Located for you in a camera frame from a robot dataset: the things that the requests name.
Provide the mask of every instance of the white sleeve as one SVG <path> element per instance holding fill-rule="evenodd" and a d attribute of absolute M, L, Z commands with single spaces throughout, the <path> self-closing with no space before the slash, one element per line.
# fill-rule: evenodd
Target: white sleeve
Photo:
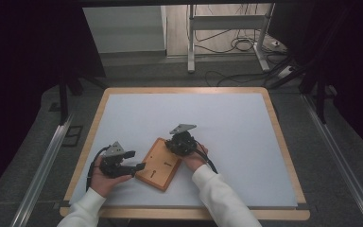
<path fill-rule="evenodd" d="M 80 201 L 70 207 L 70 213 L 59 223 L 59 227 L 64 226 L 96 226 L 99 221 L 98 211 L 105 198 L 101 197 L 91 187 Z"/>
<path fill-rule="evenodd" d="M 261 226 L 237 194 L 207 165 L 193 174 L 193 182 L 199 188 L 199 197 L 219 227 Z"/>

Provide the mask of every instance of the white surface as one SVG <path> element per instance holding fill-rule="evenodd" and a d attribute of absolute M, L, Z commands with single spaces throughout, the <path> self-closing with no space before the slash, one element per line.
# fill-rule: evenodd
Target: white surface
<path fill-rule="evenodd" d="M 98 53 L 165 50 L 161 6 L 83 10 Z"/>
<path fill-rule="evenodd" d="M 127 94 L 111 95 L 71 203 L 85 193 L 88 166 L 96 153 L 119 141 L 141 162 L 158 137 L 179 124 L 195 124 L 190 133 L 209 149 L 229 185 L 248 206 L 297 206 L 294 191 L 261 94 Z M 131 179 L 109 196 L 110 205 L 203 206 L 182 164 L 167 191 Z"/>

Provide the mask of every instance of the white board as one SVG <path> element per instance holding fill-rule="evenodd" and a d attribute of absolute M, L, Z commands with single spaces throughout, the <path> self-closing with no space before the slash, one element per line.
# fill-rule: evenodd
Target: white board
<path fill-rule="evenodd" d="M 179 124 L 197 125 L 190 133 L 209 149 L 217 171 L 248 206 L 297 206 L 261 94 L 110 95 L 70 203 L 84 195 L 88 167 L 102 148 L 119 141 L 125 150 L 136 150 L 122 164 L 134 166 Z M 166 192 L 131 179 L 117 185 L 105 204 L 203 206 L 192 174 L 182 164 Z"/>

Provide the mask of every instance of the hand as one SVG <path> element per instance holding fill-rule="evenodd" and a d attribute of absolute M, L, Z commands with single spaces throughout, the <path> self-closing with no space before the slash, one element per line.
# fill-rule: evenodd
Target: hand
<path fill-rule="evenodd" d="M 205 154 L 208 154 L 208 149 L 204 145 L 197 145 L 197 149 Z M 182 157 L 188 168 L 195 172 L 200 166 L 205 165 L 205 160 L 199 154 L 193 152 L 185 157 Z"/>
<path fill-rule="evenodd" d="M 106 198 L 112 189 L 118 184 L 130 180 L 131 175 L 125 175 L 118 178 L 108 178 L 99 169 L 102 162 L 102 156 L 98 156 L 94 164 L 93 176 L 91 179 L 91 188 L 101 197 Z"/>

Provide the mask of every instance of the wooden frame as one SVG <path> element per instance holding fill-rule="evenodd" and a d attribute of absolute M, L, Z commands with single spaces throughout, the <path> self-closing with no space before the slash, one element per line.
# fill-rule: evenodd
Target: wooden frame
<path fill-rule="evenodd" d="M 285 160 L 287 172 L 289 174 L 292 186 L 296 195 L 299 206 L 296 209 L 286 210 L 267 210 L 267 209 L 251 209 L 258 219 L 273 219 L 273 220 L 307 220 L 310 217 L 310 212 L 306 207 L 306 200 L 303 190 L 300 186 L 296 170 L 291 161 L 290 154 L 285 143 L 279 122 L 268 91 L 265 88 L 249 87 L 249 88 L 203 88 L 203 87 L 162 87 L 162 88 L 109 88 L 105 91 L 98 109 L 95 114 L 93 124 L 88 133 L 83 150 L 78 159 L 75 172 L 69 187 L 64 196 L 64 204 L 60 208 L 60 214 L 66 216 L 69 213 L 68 201 L 71 199 L 75 190 L 81 171 L 86 164 L 91 146 L 93 144 L 99 122 L 104 113 L 106 103 L 111 94 L 261 94 L 268 109 L 268 114 L 272 127 L 275 131 L 276 138 L 282 152 L 282 157 Z M 103 218 L 157 218 L 157 219 L 212 219 L 208 210 L 203 208 L 145 208 L 145 207 L 102 207 L 100 216 Z"/>

